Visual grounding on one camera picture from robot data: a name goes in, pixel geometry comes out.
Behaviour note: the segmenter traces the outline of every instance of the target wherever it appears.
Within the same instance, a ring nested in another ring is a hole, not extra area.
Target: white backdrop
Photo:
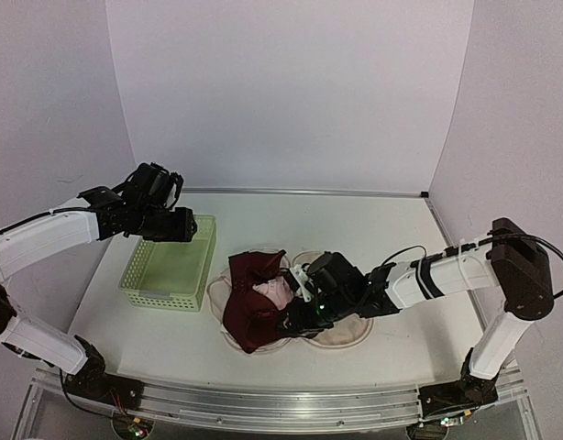
[[[187,186],[427,190],[471,0],[107,0],[137,161]]]

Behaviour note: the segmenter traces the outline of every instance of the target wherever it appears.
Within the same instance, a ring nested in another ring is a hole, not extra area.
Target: white table
[[[365,272],[394,251],[446,243],[425,201],[331,195],[184,193],[180,204],[216,216],[210,279],[250,248],[336,250]],[[117,288],[138,238],[115,237],[83,297],[71,333],[93,343],[108,370],[204,386],[321,390],[431,383],[458,377],[481,336],[466,293],[377,318],[360,345],[324,351],[293,340],[268,355],[233,350],[206,298],[200,313],[132,306]],[[413,251],[404,259],[420,257]]]

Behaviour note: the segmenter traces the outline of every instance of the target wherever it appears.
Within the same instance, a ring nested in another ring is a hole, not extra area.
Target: mesh laundry bag
[[[266,252],[271,254],[275,254],[279,252],[276,249],[251,249],[249,252],[256,252],[256,251]],[[281,259],[280,267],[288,268],[289,266],[290,266],[290,261],[286,257],[283,257]],[[218,322],[221,323],[220,331],[222,332],[226,342],[231,347],[233,347],[236,351],[240,353],[244,353],[240,345],[235,340],[235,338],[231,334],[229,334],[228,331],[225,329],[225,327],[222,325],[226,303],[228,302],[228,298],[230,297],[231,290],[232,290],[232,286],[231,286],[230,269],[226,269],[224,272],[220,274],[218,278],[213,280],[208,285],[207,294],[208,294],[208,298],[210,299],[210,309],[212,311],[212,314],[218,320]],[[279,341],[275,341],[271,344],[258,348],[253,352],[253,354],[263,355],[263,354],[273,353],[279,350],[280,348],[282,348],[283,346],[285,346],[286,344],[288,344],[289,342],[290,339],[287,338],[280,339]]]
[[[292,261],[292,266],[310,264],[324,252],[307,251],[299,254]],[[316,347],[337,349],[348,348],[360,344],[371,333],[373,320],[352,314],[335,323],[331,329],[325,330],[312,339],[305,339],[308,344]]]

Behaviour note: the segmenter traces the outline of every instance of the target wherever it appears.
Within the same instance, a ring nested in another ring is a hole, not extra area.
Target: dark red garment
[[[246,353],[282,338],[275,331],[280,311],[253,286],[275,278],[284,255],[285,250],[277,254],[244,252],[228,259],[233,287],[223,324]]]

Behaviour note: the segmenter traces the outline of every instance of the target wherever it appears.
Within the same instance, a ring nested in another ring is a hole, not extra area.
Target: plastic basket
[[[215,252],[216,220],[196,215],[190,243],[139,240],[118,288],[133,305],[199,312]]]

